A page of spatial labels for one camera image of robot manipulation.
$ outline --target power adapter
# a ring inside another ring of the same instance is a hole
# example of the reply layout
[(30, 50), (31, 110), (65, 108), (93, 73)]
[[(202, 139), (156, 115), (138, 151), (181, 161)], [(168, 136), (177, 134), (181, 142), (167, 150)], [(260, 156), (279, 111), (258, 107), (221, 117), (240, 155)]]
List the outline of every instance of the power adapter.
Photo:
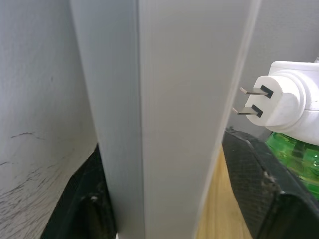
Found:
[(276, 61), (257, 79), (243, 110), (248, 120), (270, 131), (319, 145), (319, 63)]

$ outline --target white wall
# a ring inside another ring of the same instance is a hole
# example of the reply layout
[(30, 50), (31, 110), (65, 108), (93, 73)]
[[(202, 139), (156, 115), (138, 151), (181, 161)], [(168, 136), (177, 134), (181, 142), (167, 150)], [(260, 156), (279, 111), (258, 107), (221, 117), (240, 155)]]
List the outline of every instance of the white wall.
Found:
[[(319, 52), (318, 13), (318, 0), (263, 0), (240, 85), (251, 89), (277, 60), (313, 62)], [(235, 108), (244, 107), (247, 98), (238, 90)], [(269, 135), (245, 116), (231, 114), (228, 126), (256, 137)]]
[(39, 238), (95, 145), (68, 1), (2, 0), (0, 238)]

